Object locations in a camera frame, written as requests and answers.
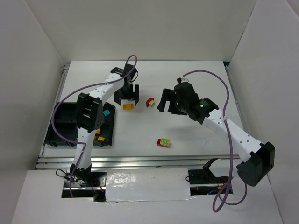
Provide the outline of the orange L-shaped lego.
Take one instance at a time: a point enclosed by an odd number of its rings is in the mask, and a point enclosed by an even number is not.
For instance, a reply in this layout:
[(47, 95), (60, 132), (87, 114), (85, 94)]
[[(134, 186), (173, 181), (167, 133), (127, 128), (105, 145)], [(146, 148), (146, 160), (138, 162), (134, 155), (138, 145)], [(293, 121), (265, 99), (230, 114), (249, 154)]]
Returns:
[(124, 100), (122, 104), (122, 108), (125, 111), (131, 111), (135, 108), (135, 103), (132, 100)]

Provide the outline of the small blue lego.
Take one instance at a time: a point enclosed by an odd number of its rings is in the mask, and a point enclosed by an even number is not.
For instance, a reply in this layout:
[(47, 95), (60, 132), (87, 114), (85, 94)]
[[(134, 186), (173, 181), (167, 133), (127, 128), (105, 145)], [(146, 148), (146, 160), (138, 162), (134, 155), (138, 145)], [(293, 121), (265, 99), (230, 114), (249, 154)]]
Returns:
[(111, 115), (111, 112), (109, 110), (104, 110), (103, 114), (105, 117), (109, 117)]

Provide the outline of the green lego brick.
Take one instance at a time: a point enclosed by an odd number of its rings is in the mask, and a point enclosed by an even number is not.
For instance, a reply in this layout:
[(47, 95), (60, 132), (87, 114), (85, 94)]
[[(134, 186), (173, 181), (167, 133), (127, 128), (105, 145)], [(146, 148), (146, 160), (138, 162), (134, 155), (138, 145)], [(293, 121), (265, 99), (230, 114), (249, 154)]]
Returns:
[(165, 139), (165, 138), (161, 138), (160, 139), (160, 145), (163, 146), (163, 147), (169, 147), (170, 146), (170, 140)]

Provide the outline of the black compartment tray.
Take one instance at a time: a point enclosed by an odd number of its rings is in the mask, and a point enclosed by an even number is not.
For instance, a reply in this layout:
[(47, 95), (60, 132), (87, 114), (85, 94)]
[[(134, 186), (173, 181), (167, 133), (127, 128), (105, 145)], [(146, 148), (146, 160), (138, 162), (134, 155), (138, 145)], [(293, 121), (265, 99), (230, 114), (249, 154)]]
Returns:
[[(105, 103), (103, 106), (103, 111), (109, 110), (111, 115), (109, 117), (104, 116), (104, 122), (101, 125), (100, 134), (95, 134), (93, 145), (97, 147), (111, 146), (113, 140), (113, 131), (114, 131), (114, 117), (115, 117), (115, 106), (110, 103)], [(57, 131), (63, 135), (65, 138), (72, 141), (78, 140), (78, 131), (76, 123), (76, 103), (75, 102), (66, 102), (62, 103), (55, 115), (54, 125)], [(98, 137), (104, 137), (104, 141), (98, 141)], [(73, 147), (73, 143), (69, 143), (61, 139), (54, 131), (51, 124), (49, 124), (46, 137), (44, 140), (45, 145), (50, 145), (52, 147), (57, 146), (66, 146)]]

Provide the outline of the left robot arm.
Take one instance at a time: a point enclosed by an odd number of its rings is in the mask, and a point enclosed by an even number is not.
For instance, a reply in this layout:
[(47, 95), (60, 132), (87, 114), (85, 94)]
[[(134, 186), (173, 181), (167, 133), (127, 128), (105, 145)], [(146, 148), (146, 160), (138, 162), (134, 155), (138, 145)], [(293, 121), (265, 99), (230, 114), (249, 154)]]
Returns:
[(118, 105), (121, 105), (122, 100), (132, 101), (136, 105), (139, 102), (139, 85), (134, 86), (133, 82), (137, 73), (137, 69), (128, 63), (123, 69), (115, 67), (103, 85), (88, 94), (78, 95), (76, 107), (78, 143), (70, 172), (85, 184), (92, 178), (93, 139), (104, 122), (103, 106), (111, 96), (114, 96), (114, 102)]

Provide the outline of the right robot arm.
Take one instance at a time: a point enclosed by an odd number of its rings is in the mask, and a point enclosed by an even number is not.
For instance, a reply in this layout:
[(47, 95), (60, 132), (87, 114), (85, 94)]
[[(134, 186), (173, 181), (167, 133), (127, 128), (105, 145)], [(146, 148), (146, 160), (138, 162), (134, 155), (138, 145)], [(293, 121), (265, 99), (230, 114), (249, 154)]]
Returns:
[(174, 89), (163, 89), (157, 106), (164, 112), (188, 116), (193, 121), (209, 128), (227, 143), (232, 144), (242, 162), (236, 166), (239, 177), (255, 187), (274, 167), (275, 147), (270, 142), (262, 143), (226, 118), (216, 103), (208, 98), (199, 98), (189, 82), (177, 84)]

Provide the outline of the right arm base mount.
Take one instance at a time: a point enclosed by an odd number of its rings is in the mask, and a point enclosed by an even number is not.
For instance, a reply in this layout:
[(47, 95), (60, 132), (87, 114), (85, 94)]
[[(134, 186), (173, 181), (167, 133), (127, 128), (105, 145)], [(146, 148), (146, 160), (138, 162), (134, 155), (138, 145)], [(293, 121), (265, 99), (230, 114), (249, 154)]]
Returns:
[(223, 162), (223, 160), (212, 158), (201, 169), (188, 170), (188, 176), (185, 180), (190, 184), (192, 196), (216, 195), (228, 182), (226, 171), (224, 174), (216, 174), (218, 162)]

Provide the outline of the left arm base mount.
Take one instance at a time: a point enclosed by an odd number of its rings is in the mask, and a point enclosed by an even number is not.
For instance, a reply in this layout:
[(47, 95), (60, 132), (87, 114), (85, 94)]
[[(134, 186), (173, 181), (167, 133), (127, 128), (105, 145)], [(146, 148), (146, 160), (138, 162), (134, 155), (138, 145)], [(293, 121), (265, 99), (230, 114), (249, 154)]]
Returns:
[(94, 202), (106, 201), (107, 172), (92, 172), (89, 182), (73, 177), (70, 182), (70, 172), (56, 170), (56, 176), (63, 178), (62, 198), (90, 198)]

